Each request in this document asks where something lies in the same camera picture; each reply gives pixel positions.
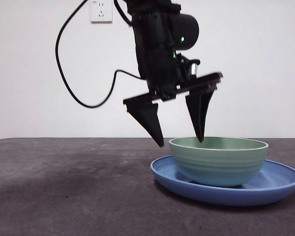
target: ceramic bowl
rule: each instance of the ceramic bowl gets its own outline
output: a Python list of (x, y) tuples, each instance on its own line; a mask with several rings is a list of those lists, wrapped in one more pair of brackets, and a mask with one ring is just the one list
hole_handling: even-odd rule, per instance
[(251, 139), (196, 137), (169, 141), (178, 170), (190, 180), (210, 186), (236, 186), (257, 174), (268, 144)]

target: dark gray tabletop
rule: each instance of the dark gray tabletop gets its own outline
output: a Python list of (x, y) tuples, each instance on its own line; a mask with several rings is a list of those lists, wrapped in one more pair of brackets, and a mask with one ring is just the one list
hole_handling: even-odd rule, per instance
[[(268, 159), (295, 168), (295, 139), (261, 139)], [(295, 236), (295, 193), (257, 207), (175, 195), (151, 139), (0, 140), (0, 236)]]

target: power socket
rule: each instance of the power socket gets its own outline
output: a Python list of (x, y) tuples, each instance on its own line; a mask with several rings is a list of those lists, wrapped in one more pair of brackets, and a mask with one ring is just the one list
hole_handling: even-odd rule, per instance
[(92, 23), (113, 22), (113, 0), (90, 0), (89, 2)]

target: blue plate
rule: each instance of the blue plate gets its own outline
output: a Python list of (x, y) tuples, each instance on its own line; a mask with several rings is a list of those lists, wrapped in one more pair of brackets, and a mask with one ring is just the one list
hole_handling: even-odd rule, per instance
[(172, 156), (151, 163), (156, 180), (170, 191), (205, 203), (226, 206), (257, 206), (277, 202), (295, 191), (295, 169), (266, 160), (250, 181), (233, 188), (197, 184), (182, 175)]

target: white wall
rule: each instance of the white wall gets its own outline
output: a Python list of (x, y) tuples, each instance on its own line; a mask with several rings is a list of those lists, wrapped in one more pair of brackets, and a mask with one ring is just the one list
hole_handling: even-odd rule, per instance
[[(0, 0), (0, 139), (148, 137), (122, 104), (146, 92), (145, 82), (119, 75), (98, 110), (78, 105), (62, 83), (55, 40), (80, 2)], [(220, 70), (225, 77), (210, 104), (206, 135), (295, 137), (295, 0), (176, 2), (201, 25), (185, 56), (201, 59), (199, 75)], [(63, 34), (60, 57), (87, 103), (106, 96), (116, 68), (138, 73), (132, 29), (115, 9), (113, 24), (91, 25), (85, 6)], [(160, 102), (159, 118), (164, 137), (194, 135), (184, 95)]]

